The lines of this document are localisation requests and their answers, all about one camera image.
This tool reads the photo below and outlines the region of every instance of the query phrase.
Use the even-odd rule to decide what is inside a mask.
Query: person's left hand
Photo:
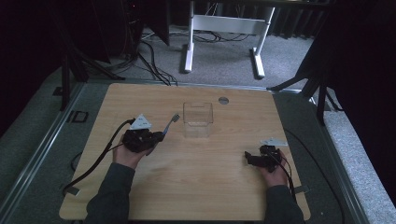
[[[136,169],[139,161],[148,154],[149,149],[141,151],[139,153],[132,152],[126,146],[121,145],[113,149],[113,161],[121,165]]]

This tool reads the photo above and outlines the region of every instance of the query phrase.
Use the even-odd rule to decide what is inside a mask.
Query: person's right hand
[[[282,164],[282,166],[285,166],[286,164],[285,155],[283,154],[282,151],[280,151],[280,155],[283,158],[280,164]],[[259,166],[257,168],[259,169],[260,173],[262,173],[262,176],[264,177],[265,182],[267,183],[267,188],[271,188],[276,185],[286,185],[286,186],[288,185],[288,177],[286,176],[285,171],[283,171],[283,169],[279,167],[279,165],[275,168],[275,170],[272,173],[269,173],[266,168]]]

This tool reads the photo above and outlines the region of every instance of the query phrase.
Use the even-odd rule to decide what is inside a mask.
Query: gray carpet
[[[196,43],[192,72],[185,74],[182,71],[185,55],[183,45],[187,43],[187,37],[172,36],[170,47],[166,47],[156,37],[147,39],[154,47],[157,66],[172,74],[180,83],[253,89],[271,87],[293,77],[312,43],[311,39],[283,39],[268,36],[262,51],[266,77],[258,79],[254,76],[249,57],[249,49],[256,45],[257,40],[256,36],[249,36],[240,42]],[[147,46],[141,45],[140,52],[149,59]],[[143,66],[140,60],[136,61],[135,65]],[[151,81],[152,75],[137,66],[132,66],[119,75],[127,77],[125,82],[130,83]],[[103,75],[92,75],[89,82],[84,85],[73,110],[89,112],[87,122],[64,124],[8,223],[70,223],[62,220],[58,215],[63,200],[60,188],[71,180],[73,172],[69,163],[84,148],[108,84],[111,82],[112,80]],[[302,81],[291,88],[299,90],[303,85]],[[35,148],[38,147],[51,123],[56,116],[59,116],[61,99],[59,96],[52,96],[57,86],[60,86],[60,70],[49,76],[18,120],[0,140],[1,201],[5,199],[7,192],[18,179],[23,166],[34,154]],[[318,125],[315,106],[300,94],[289,91],[276,94],[275,100],[284,127],[299,136],[312,151],[335,188],[336,194],[342,199],[343,196],[327,159],[327,150],[324,149],[331,146],[327,146],[323,134],[319,134],[327,131]],[[290,134],[287,134],[287,137],[302,183],[311,189],[306,193],[312,214],[307,223],[341,223],[340,208],[318,168],[299,142]],[[353,223],[344,200],[342,202],[346,223]]]

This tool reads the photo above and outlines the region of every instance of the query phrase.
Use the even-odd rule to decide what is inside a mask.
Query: gray sleeve
[[[88,202],[84,224],[127,223],[133,179],[134,169],[111,163],[98,193]]]
[[[273,186],[267,190],[267,209],[265,211],[265,224],[304,223],[303,212],[293,200],[287,186]]]

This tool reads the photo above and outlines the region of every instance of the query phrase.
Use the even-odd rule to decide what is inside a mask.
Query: hand
[[[113,149],[113,161],[121,165],[129,166],[132,169],[136,169],[139,161],[148,154],[149,149],[141,151],[139,153],[132,152],[126,146],[121,145]]]
[[[283,158],[280,164],[282,164],[282,166],[285,166],[286,164],[286,159],[284,159],[285,155],[283,154],[282,151],[280,151],[280,155]],[[260,173],[262,173],[262,176],[264,177],[268,188],[271,188],[276,185],[286,185],[286,186],[288,185],[288,177],[286,176],[285,171],[283,171],[281,167],[277,166],[272,173],[269,173],[266,168],[263,167],[257,167],[257,168],[259,169]]]

